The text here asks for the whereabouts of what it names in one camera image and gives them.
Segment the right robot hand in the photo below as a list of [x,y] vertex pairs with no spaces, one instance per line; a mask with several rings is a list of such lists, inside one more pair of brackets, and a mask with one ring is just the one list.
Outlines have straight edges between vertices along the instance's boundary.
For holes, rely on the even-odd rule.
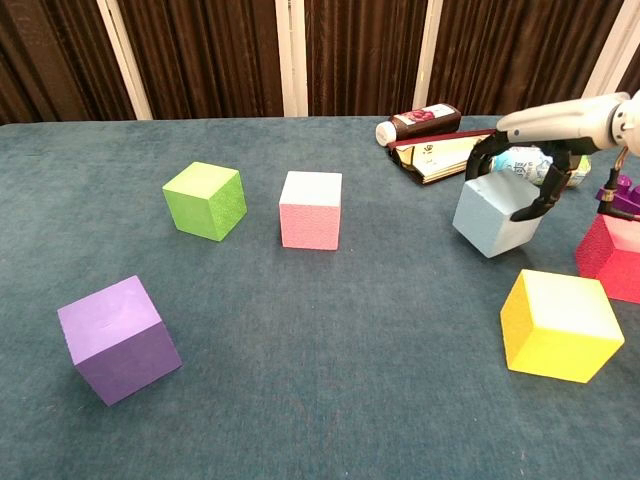
[[532,220],[544,216],[555,205],[582,156],[620,146],[623,151],[606,184],[613,192],[624,158],[639,153],[636,116],[634,102],[625,92],[513,112],[501,118],[495,131],[473,147],[465,178],[472,180],[487,174],[491,158],[514,146],[539,148],[552,158],[539,196],[510,216],[514,222]]

